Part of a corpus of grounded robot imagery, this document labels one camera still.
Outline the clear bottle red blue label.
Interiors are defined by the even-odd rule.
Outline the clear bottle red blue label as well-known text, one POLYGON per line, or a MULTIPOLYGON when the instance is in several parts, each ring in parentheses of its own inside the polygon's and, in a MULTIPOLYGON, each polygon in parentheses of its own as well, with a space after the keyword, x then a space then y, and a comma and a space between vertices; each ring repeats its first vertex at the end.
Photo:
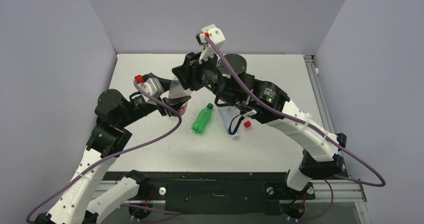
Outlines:
MULTIPOLYGON (((239 111, 237 108, 232 107, 232 113, 233 113, 234 115, 237 115, 237 114, 239 114, 239 113, 240 113, 240 111, 239 111)), ((246 118, 244 118, 244 120, 241 122, 241 126, 243 126, 245 129, 249 129, 249 128, 251 128, 251 126, 252 126, 252 122, 251 122, 250 117, 246 117, 246 118)))

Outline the clear bottle blue cap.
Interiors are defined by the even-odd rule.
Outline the clear bottle blue cap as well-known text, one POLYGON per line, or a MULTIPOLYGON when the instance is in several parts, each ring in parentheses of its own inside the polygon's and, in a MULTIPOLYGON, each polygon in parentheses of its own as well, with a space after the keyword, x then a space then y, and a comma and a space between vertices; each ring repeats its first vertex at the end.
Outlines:
MULTIPOLYGON (((224 128, 225 128, 225 133, 228 134, 228 130, 229 128, 231 128, 231 130, 233 130, 236 127, 236 122, 234 121, 234 117, 235 115, 235 111, 234 108, 232 107, 218 107, 218 113, 219 116, 223 122, 224 128)), ((235 134, 231 135, 228 134, 229 137, 231 137, 234 141, 237 141, 240 138, 240 135, 238 132, 236 132, 235 134)))

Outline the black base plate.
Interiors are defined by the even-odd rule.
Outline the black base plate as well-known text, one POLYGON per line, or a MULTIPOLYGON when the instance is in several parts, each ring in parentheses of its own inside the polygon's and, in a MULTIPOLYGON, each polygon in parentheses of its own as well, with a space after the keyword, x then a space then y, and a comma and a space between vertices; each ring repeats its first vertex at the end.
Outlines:
POLYGON ((103 183, 135 176, 143 181, 134 204, 163 204, 166 211, 186 215, 280 215, 318 201, 322 180, 310 181, 302 191, 286 185, 285 172, 107 172, 103 183))

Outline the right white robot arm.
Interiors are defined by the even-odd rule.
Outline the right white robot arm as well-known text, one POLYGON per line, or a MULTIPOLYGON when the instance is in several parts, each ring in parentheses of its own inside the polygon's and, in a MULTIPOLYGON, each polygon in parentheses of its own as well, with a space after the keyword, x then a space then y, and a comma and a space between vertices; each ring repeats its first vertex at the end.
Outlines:
POLYGON ((287 197, 296 197, 312 179, 323 180, 343 170, 344 159, 339 150, 346 146, 344 134, 326 131, 276 84, 248 74, 248 62, 243 56, 226 54, 225 58, 236 77, 222 59, 214 56, 202 61, 199 53, 187 54, 182 65, 174 67, 172 73, 183 89, 206 88, 217 100, 223 101, 224 106, 238 108, 242 115, 250 115, 259 123, 283 132, 303 148, 300 164, 289 169, 282 184, 287 197))

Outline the green plastic bottle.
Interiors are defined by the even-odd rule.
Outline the green plastic bottle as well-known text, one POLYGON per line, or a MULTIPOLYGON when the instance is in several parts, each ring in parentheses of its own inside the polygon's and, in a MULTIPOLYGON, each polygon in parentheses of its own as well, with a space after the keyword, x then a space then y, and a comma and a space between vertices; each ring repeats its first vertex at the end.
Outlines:
POLYGON ((212 112, 214 105, 212 103, 208 103, 206 108, 202 109, 197 115, 195 121, 191 125, 191 130, 194 131, 195 134, 203 134, 206 130, 208 123, 211 120, 212 112))

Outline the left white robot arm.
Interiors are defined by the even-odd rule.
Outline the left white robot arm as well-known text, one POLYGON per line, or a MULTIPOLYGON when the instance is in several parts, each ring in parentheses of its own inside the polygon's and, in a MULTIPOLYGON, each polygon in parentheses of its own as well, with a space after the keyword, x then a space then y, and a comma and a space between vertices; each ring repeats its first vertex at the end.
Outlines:
POLYGON ((108 89, 98 98, 97 121, 82 159, 71 181, 55 193, 57 202, 48 212, 38 214, 37 224, 99 224, 132 197, 148 195, 148 177, 132 170, 116 186, 94 199, 93 195, 112 164, 130 150, 131 132, 127 126, 158 111, 162 116, 180 118, 191 98, 178 79, 153 74, 133 80, 136 92, 129 98, 108 89))

